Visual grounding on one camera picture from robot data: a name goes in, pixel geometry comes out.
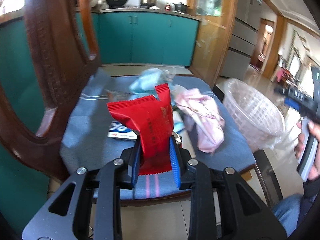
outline human hand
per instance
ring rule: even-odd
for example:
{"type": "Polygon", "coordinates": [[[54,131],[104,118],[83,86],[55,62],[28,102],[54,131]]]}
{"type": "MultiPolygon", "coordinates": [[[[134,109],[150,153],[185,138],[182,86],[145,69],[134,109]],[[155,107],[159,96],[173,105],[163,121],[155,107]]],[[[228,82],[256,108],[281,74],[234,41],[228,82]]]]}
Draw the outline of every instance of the human hand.
{"type": "MultiPolygon", "coordinates": [[[[301,129],[301,123],[297,123],[297,126],[301,129]]],[[[318,141],[320,141],[320,125],[316,124],[312,121],[309,122],[309,132],[313,136],[317,138],[318,141]]],[[[300,158],[301,152],[304,149],[304,139],[305,136],[303,133],[298,135],[298,145],[295,147],[296,152],[296,158],[300,158]]],[[[313,163],[310,173],[308,175],[309,180],[315,180],[320,176],[320,144],[318,145],[317,152],[316,152],[316,158],[315,162],[313,163]]]]}

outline blue jeans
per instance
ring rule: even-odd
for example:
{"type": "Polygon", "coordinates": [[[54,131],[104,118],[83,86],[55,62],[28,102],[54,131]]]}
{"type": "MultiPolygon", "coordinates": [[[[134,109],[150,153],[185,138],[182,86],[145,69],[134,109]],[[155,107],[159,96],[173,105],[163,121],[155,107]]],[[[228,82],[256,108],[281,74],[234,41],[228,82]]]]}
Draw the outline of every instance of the blue jeans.
{"type": "Polygon", "coordinates": [[[272,208],[272,212],[284,227],[287,236],[297,228],[301,198],[301,194],[289,196],[272,208]]]}

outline metal screw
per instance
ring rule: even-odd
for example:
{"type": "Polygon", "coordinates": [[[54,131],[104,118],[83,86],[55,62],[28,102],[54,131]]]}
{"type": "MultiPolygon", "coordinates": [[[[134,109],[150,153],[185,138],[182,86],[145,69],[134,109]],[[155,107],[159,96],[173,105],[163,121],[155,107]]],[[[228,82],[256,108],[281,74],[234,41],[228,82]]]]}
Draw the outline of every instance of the metal screw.
{"type": "Polygon", "coordinates": [[[87,172],[87,169],[85,167],[80,167],[80,168],[77,169],[77,173],[79,175],[85,174],[86,172],[87,172]]]}
{"type": "Polygon", "coordinates": [[[113,164],[115,165],[115,166],[120,166],[120,165],[122,165],[123,164],[123,159],[115,159],[114,161],[113,161],[113,164]]]}
{"type": "Polygon", "coordinates": [[[228,167],[228,168],[226,168],[226,173],[232,175],[232,174],[235,173],[235,169],[231,168],[231,167],[228,167]]]}
{"type": "Polygon", "coordinates": [[[190,166],[196,166],[198,164],[198,161],[196,159],[190,159],[188,160],[188,163],[190,166]]]}

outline person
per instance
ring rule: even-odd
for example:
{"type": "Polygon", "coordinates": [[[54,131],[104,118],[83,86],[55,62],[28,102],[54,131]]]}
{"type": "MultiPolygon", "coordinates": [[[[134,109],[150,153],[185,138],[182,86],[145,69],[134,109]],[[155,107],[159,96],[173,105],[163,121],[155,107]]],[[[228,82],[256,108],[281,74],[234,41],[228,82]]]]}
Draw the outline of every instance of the person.
{"type": "MultiPolygon", "coordinates": [[[[314,135],[320,141],[320,125],[312,121],[309,122],[310,134],[314,135]]],[[[304,149],[304,134],[298,135],[298,145],[295,147],[296,158],[301,156],[304,149]]],[[[318,145],[314,164],[308,175],[307,182],[303,183],[304,194],[295,194],[289,196],[272,209],[274,215],[278,218],[289,236],[303,221],[305,215],[312,206],[318,192],[320,191],[320,144],[318,145]]]]}

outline dark sleeve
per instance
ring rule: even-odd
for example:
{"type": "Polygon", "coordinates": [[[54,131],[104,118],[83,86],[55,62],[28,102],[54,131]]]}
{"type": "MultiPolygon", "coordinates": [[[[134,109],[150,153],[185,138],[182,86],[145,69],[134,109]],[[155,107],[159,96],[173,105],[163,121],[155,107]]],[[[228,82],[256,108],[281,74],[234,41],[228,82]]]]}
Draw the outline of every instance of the dark sleeve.
{"type": "Polygon", "coordinates": [[[320,177],[314,181],[307,181],[303,183],[304,194],[301,199],[300,204],[300,215],[298,219],[297,226],[301,224],[304,217],[308,213],[309,209],[311,208],[313,202],[316,199],[320,191],[320,177]]]}

